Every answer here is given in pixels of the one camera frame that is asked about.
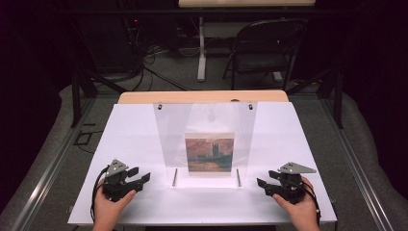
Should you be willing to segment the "person's right hand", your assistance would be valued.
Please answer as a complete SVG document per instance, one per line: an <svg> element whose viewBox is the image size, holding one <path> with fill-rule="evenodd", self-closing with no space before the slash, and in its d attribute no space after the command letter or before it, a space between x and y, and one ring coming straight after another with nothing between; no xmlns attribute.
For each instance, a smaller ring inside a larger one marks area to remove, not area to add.
<svg viewBox="0 0 408 231"><path fill-rule="evenodd" d="M300 223L318 224L317 206L313 197L314 187L304 176L302 176L302 181L306 190L302 201L292 204L279 194L274 194L272 196L275 202L287 212L294 227Z"/></svg>

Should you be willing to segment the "person's left hand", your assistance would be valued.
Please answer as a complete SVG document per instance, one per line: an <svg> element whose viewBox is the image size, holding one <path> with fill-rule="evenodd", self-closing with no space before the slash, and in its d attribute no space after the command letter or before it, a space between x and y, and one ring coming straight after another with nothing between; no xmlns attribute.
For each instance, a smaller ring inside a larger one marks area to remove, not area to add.
<svg viewBox="0 0 408 231"><path fill-rule="evenodd" d="M94 223L115 225L124 208L133 200L136 192L131 190L117 202L112 202L103 194L103 183L104 180L98 183L96 196L94 198Z"/></svg>

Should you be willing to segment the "white desk leg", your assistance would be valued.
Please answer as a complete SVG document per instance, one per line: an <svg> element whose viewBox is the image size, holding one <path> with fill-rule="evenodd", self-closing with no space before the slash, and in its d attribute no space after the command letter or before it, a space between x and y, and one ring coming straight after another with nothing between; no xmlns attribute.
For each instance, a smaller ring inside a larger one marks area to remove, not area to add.
<svg viewBox="0 0 408 231"><path fill-rule="evenodd" d="M206 51L205 51L205 38L204 38L204 20L199 18L199 61L197 70L197 81L205 81L206 72Z"/></svg>

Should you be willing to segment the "black folding chair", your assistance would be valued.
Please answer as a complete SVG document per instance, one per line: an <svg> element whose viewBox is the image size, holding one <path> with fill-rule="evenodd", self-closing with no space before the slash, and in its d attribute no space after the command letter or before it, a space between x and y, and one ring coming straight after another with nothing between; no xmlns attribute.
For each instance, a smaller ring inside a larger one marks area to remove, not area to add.
<svg viewBox="0 0 408 231"><path fill-rule="evenodd" d="M307 21L301 18L260 20L244 26L231 44L222 78L231 72L233 90L237 74L284 73L284 90L306 29Z"/></svg>

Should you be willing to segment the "landscape painting print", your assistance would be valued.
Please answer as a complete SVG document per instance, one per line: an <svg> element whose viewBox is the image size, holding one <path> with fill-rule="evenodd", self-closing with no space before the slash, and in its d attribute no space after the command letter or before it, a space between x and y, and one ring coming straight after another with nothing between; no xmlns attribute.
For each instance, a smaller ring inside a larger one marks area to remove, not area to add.
<svg viewBox="0 0 408 231"><path fill-rule="evenodd" d="M189 175L230 176L234 142L234 133L186 133L185 146Z"/></svg>

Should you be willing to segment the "black metal stand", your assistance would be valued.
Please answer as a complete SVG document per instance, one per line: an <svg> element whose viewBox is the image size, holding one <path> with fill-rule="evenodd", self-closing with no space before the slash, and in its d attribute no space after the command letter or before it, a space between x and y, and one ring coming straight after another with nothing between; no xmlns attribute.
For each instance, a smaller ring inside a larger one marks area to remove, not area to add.
<svg viewBox="0 0 408 231"><path fill-rule="evenodd" d="M324 69L321 73L301 82L299 85L286 90L287 95L292 95L307 88L317 80L321 81L317 90L319 99L328 99L331 93L334 93L333 99L333 118L340 129L343 129L342 105L343 105L343 80L342 70L333 65Z"/></svg>
<svg viewBox="0 0 408 231"><path fill-rule="evenodd" d="M85 94L86 97L95 98L99 91L93 83L93 80L102 83L106 87L118 92L124 93L125 88L120 87L114 82L102 77L94 71L91 71L87 67L82 67L79 64L73 66L73 74L71 78L72 86L72 105L73 105L73 120L71 127L74 128L80 121L82 117L81 108L81 92Z"/></svg>

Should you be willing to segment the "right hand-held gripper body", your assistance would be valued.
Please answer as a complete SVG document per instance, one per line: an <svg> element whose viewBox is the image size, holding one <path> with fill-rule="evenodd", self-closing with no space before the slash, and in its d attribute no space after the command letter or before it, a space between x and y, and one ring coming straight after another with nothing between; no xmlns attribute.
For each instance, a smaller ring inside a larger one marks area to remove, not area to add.
<svg viewBox="0 0 408 231"><path fill-rule="evenodd" d="M296 204L303 199L306 193L301 174L316 173L317 171L301 164L288 162L281 166L276 172L281 174L281 178L278 180L280 185L277 186L277 194L292 204Z"/></svg>

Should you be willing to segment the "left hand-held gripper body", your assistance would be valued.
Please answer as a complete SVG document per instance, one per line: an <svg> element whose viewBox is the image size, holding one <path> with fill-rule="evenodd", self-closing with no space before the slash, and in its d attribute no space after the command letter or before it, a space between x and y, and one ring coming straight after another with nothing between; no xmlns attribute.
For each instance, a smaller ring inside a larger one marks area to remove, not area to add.
<svg viewBox="0 0 408 231"><path fill-rule="evenodd" d="M129 167L120 162L118 159L113 159L112 163L108 166L104 183L103 194L112 202L117 202L126 193L131 191L128 187L130 182L126 182L127 171Z"/></svg>

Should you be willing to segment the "clear acrylic photo frame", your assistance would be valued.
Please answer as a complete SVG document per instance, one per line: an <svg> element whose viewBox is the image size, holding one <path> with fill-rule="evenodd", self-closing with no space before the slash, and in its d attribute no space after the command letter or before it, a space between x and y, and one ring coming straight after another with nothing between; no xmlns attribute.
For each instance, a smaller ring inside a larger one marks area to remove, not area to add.
<svg viewBox="0 0 408 231"><path fill-rule="evenodd" d="M242 186L247 173L257 104L254 102L170 103L154 108L159 137L170 186L178 168L173 188L239 188L236 168L240 170ZM234 133L234 157L230 176L199 177L188 173L186 133Z"/></svg>

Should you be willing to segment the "wooden table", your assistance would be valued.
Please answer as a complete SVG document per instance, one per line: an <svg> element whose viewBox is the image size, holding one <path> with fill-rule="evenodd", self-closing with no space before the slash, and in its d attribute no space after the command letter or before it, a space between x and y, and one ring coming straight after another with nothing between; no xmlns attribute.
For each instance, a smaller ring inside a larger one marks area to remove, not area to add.
<svg viewBox="0 0 408 231"><path fill-rule="evenodd" d="M283 90L191 90L124 92L118 104L212 103L212 102L288 102Z"/></svg>

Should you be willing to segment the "aluminium floor rail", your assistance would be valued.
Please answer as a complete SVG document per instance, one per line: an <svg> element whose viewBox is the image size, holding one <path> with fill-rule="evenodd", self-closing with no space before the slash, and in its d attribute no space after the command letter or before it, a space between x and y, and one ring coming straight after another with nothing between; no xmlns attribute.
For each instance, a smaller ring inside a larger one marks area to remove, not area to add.
<svg viewBox="0 0 408 231"><path fill-rule="evenodd" d="M103 123L93 119L96 99L83 102L82 117L70 126L70 110L52 128L29 175L13 198L14 222L6 231L85 231L68 222L87 175Z"/></svg>
<svg viewBox="0 0 408 231"><path fill-rule="evenodd" d="M379 201L377 193L371 185L368 176L366 175L363 167L361 166L352 146L347 138L344 130L339 127L338 122L334 118L334 109L328 99L320 100L321 107L324 109L325 114L332 126L334 127L336 136L340 140L342 147L345 151L345 159L348 167L355 179L358 189L365 200L365 203L370 211L370 214L377 226L378 231L394 231L391 226L387 215Z"/></svg>

